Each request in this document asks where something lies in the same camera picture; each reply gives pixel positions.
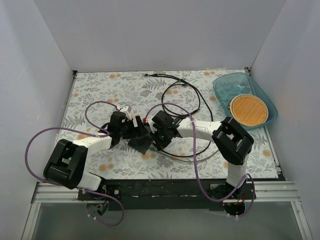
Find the black network switch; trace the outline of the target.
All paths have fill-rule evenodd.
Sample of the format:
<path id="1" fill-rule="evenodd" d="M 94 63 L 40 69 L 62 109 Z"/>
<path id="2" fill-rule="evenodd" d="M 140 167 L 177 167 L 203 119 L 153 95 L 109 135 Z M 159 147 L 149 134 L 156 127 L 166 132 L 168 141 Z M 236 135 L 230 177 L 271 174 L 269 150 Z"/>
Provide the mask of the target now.
<path id="1" fill-rule="evenodd" d="M 147 132 L 142 136 L 138 136 L 130 139 L 130 141 L 128 142 L 128 146 L 144 155 L 149 149 L 152 142 L 153 142 L 153 138 Z"/>

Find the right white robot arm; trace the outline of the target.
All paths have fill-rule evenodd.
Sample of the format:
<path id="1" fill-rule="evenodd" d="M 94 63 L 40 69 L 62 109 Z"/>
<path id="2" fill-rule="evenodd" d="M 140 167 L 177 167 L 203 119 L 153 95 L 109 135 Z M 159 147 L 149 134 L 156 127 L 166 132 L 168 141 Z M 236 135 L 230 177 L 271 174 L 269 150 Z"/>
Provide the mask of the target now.
<path id="1" fill-rule="evenodd" d="M 227 195 L 232 199 L 243 195 L 254 139 L 235 119 L 228 116 L 222 121 L 201 121 L 186 116 L 173 118 L 161 110 L 147 118 L 146 124 L 158 150 L 166 148 L 173 138 L 196 138 L 214 143 L 228 162 Z"/>

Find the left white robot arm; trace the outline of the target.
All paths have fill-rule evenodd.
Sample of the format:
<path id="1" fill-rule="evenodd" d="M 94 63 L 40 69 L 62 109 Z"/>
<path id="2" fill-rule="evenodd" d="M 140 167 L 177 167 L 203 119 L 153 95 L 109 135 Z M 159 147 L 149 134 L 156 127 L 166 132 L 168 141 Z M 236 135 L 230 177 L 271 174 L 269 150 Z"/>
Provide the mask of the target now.
<path id="1" fill-rule="evenodd" d="M 136 116 L 128 118 L 123 111 L 112 113 L 109 122 L 105 123 L 99 133 L 109 132 L 108 136 L 95 135 L 80 140 L 61 139 L 56 144 L 43 175 L 46 180 L 62 185 L 68 189 L 89 189 L 95 200 L 106 196 L 106 187 L 101 184 L 102 178 L 85 171 L 88 157 L 104 150 L 112 149 L 120 139 L 129 140 L 128 145 L 145 154 L 152 142 L 146 128 L 145 119 Z"/>

